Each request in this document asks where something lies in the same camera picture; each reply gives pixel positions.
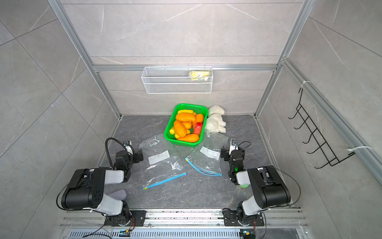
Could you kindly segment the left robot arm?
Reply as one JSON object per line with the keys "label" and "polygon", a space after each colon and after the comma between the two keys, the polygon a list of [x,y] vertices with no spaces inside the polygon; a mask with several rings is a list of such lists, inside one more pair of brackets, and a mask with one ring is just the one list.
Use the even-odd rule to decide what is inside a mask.
{"label": "left robot arm", "polygon": [[77,169],[57,195],[56,205],[63,211],[100,213],[105,217],[106,226],[142,227],[146,211],[131,211],[124,190],[106,195],[104,187],[127,182],[132,166],[143,161],[143,153],[135,151],[130,141],[120,142],[113,137],[107,138],[104,145],[109,166]]}

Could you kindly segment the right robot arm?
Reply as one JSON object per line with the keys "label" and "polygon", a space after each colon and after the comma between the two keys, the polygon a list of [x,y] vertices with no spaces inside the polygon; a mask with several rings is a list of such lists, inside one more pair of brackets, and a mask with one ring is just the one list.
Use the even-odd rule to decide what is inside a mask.
{"label": "right robot arm", "polygon": [[291,202],[291,194],[279,173],[290,179],[293,177],[272,165],[257,168],[244,168],[245,149],[236,139],[230,141],[229,149],[221,150],[221,158],[229,163],[228,176],[236,186],[249,186],[253,195],[238,204],[236,210],[222,210],[225,226],[254,226],[265,224],[262,212],[271,208],[290,207],[301,198],[301,187],[298,184],[299,195]]}

